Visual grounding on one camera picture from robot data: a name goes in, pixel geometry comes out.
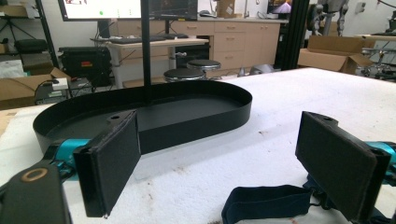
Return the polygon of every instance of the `black velcro strap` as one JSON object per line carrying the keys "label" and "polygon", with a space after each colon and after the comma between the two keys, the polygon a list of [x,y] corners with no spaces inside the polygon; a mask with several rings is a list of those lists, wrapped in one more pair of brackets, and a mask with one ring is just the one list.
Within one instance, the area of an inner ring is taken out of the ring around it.
{"label": "black velcro strap", "polygon": [[245,219],[296,217],[308,213],[312,191],[291,185],[233,189],[221,216],[224,224]]}

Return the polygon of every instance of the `black plastic part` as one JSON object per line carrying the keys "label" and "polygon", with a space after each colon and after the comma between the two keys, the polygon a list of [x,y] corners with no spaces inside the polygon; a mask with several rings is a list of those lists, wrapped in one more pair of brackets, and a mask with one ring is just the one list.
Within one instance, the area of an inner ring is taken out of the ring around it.
{"label": "black plastic part", "polygon": [[2,224],[72,223],[58,168],[45,162],[8,181],[0,212]]}
{"label": "black plastic part", "polygon": [[137,109],[143,154],[224,133],[245,124],[251,94],[235,85],[216,81],[186,81],[152,85],[151,104],[143,87],[97,92],[60,102],[34,121],[43,150],[55,139],[94,138],[106,118]]}
{"label": "black plastic part", "polygon": [[346,219],[362,222],[373,213],[390,155],[337,124],[303,112],[296,156]]}
{"label": "black plastic part", "polygon": [[110,215],[140,159],[135,111],[109,121],[106,130],[73,153],[87,217]]}

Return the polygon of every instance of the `white wall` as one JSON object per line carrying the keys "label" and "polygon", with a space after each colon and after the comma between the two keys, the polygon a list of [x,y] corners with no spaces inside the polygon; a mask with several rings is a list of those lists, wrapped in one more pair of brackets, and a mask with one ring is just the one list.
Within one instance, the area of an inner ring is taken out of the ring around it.
{"label": "white wall", "polygon": [[[365,11],[360,14],[355,14],[355,7],[358,1],[366,3]],[[19,2],[18,0],[8,0],[9,3]],[[248,0],[247,10],[250,17],[256,17],[257,11],[265,12],[267,9],[267,0],[259,0],[256,5],[256,0]],[[54,43],[55,50],[60,47],[90,47],[93,46],[90,38],[96,34],[96,22],[93,21],[63,21],[61,11],[56,0],[42,0],[47,21],[49,24],[50,33]],[[346,14],[345,36],[353,36],[358,34],[371,34],[377,32],[384,32],[389,27],[387,18],[392,15],[392,11],[396,8],[387,7],[383,4],[377,5],[373,0],[349,0],[349,11]],[[245,0],[235,0],[235,13],[244,13]],[[209,0],[199,0],[198,10],[210,10]],[[38,38],[44,38],[41,24],[39,20],[36,21],[15,21],[20,27],[29,31],[32,35]],[[26,35],[16,31],[18,39],[27,38]],[[0,34],[0,39],[8,37],[11,38],[8,29]]]}

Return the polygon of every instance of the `bar stool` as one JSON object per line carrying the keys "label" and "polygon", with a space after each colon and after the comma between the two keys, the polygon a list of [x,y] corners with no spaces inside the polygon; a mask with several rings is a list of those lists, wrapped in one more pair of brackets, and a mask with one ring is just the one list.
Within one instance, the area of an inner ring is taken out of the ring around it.
{"label": "bar stool", "polygon": [[191,69],[198,69],[203,71],[205,74],[204,79],[206,79],[206,71],[211,71],[221,68],[221,63],[213,60],[197,59],[187,62],[187,67]]}
{"label": "bar stool", "polygon": [[205,73],[200,70],[190,68],[176,68],[163,73],[166,82],[204,80]]}

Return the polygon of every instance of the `white table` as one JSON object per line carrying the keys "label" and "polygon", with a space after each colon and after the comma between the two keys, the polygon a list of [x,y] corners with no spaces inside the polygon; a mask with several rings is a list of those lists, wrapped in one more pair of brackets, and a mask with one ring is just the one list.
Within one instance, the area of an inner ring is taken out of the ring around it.
{"label": "white table", "polygon": [[[209,42],[207,39],[197,39],[197,38],[180,38],[175,40],[164,40],[164,41],[154,41],[150,42],[151,48],[158,48],[158,47],[168,47],[169,48],[169,69],[176,68],[176,60],[175,57],[175,47],[183,47],[183,46],[193,46],[193,45],[203,45],[204,43]],[[111,56],[111,64],[112,64],[112,71],[114,78],[116,80],[116,87],[117,89],[122,89],[122,82],[125,81],[122,79],[122,72],[123,70],[120,69],[122,66],[120,52],[125,51],[133,51],[136,49],[142,49],[142,43],[137,44],[126,44],[126,45],[119,45],[119,44],[106,44],[110,56]]]}
{"label": "white table", "polygon": [[[108,220],[86,217],[78,182],[66,181],[74,223],[221,223],[235,187],[300,187],[307,172],[294,151],[302,111],[337,119],[363,141],[396,142],[395,83],[315,68],[226,81],[253,95],[247,124],[143,156]],[[21,109],[0,137],[0,184],[41,159],[32,122],[43,108]],[[396,189],[383,186],[376,207],[390,217]],[[339,212],[316,207],[295,220],[347,223]]]}

